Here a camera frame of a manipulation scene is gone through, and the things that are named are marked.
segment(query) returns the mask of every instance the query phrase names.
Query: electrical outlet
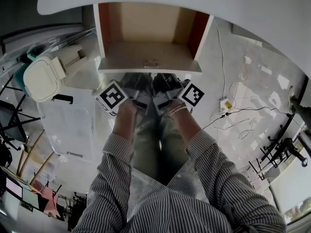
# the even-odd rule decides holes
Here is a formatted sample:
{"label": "electrical outlet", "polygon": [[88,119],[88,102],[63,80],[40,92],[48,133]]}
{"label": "electrical outlet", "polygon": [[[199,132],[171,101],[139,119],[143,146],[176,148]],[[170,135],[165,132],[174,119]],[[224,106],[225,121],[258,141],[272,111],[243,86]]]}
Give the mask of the electrical outlet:
{"label": "electrical outlet", "polygon": [[222,112],[223,114],[228,112],[231,107],[232,106],[229,103],[229,99],[224,98],[219,100],[219,111]]}

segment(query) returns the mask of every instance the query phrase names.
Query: person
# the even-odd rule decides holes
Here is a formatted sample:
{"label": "person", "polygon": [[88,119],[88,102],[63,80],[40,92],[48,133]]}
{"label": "person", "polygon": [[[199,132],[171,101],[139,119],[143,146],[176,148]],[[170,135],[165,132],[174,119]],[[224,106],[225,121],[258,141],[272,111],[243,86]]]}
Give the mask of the person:
{"label": "person", "polygon": [[150,114],[130,100],[119,107],[74,233],[286,232],[184,104]]}

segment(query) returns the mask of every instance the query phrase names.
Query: shirt sleeve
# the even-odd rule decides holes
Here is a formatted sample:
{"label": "shirt sleeve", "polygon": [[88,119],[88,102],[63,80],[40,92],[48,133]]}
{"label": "shirt sleeve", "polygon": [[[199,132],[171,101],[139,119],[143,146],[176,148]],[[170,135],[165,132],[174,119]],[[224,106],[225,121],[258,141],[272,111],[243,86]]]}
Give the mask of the shirt sleeve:
{"label": "shirt sleeve", "polygon": [[133,152],[131,144],[117,134],[107,140],[98,175],[87,195],[87,206],[74,233],[119,232],[126,225]]}
{"label": "shirt sleeve", "polygon": [[186,151],[198,172],[206,196],[212,206],[233,217],[235,227],[246,226],[257,232],[283,233],[286,224],[278,210],[257,194],[234,163],[220,151],[206,132],[198,132]]}

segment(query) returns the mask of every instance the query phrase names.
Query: screen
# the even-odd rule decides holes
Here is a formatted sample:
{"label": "screen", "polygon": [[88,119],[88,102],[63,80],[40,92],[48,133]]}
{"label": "screen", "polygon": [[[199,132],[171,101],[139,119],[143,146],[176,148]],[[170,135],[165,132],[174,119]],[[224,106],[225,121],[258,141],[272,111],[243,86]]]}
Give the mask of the screen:
{"label": "screen", "polygon": [[15,184],[10,179],[6,178],[6,188],[16,194],[18,197],[22,198],[23,188]]}

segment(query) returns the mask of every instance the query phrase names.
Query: wooden stick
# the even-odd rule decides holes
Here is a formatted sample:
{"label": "wooden stick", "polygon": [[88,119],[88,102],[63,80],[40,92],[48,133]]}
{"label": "wooden stick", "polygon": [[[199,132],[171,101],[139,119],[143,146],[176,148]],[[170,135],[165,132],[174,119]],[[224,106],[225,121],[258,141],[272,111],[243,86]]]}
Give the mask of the wooden stick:
{"label": "wooden stick", "polygon": [[27,165],[27,163],[28,163],[28,161],[29,161],[29,158],[30,158],[30,156],[32,155],[32,152],[33,152],[33,150],[35,149],[36,145],[38,144],[39,139],[41,138],[41,136],[43,135],[43,133],[44,133],[44,130],[41,132],[41,134],[39,135],[39,137],[38,137],[37,140],[35,141],[33,147],[30,149],[30,151],[29,151],[29,153],[28,153],[28,155],[27,155],[27,157],[26,157],[26,160],[24,161],[24,164],[23,164],[23,166],[21,167],[21,169],[20,169],[20,171],[19,171],[19,173],[18,173],[17,176],[19,176],[19,177],[22,176],[22,174],[23,174],[23,172],[24,172],[24,169],[25,169],[25,167],[26,167],[26,165]]}
{"label": "wooden stick", "polygon": [[20,159],[19,159],[19,162],[18,162],[18,167],[17,167],[16,175],[18,175],[18,173],[19,173],[19,169],[20,169],[20,165],[21,165],[21,162],[23,160],[23,157],[24,157],[24,150],[21,152],[21,155],[20,155]]}
{"label": "wooden stick", "polygon": [[50,161],[50,159],[52,158],[54,154],[54,151],[50,154],[50,156],[46,159],[46,161],[43,163],[43,165],[40,167],[40,169],[38,170],[38,172],[35,174],[34,178],[31,180],[30,185],[34,185],[35,180],[37,179],[37,177],[40,175],[40,173],[42,172],[43,168],[48,164],[48,162]]}

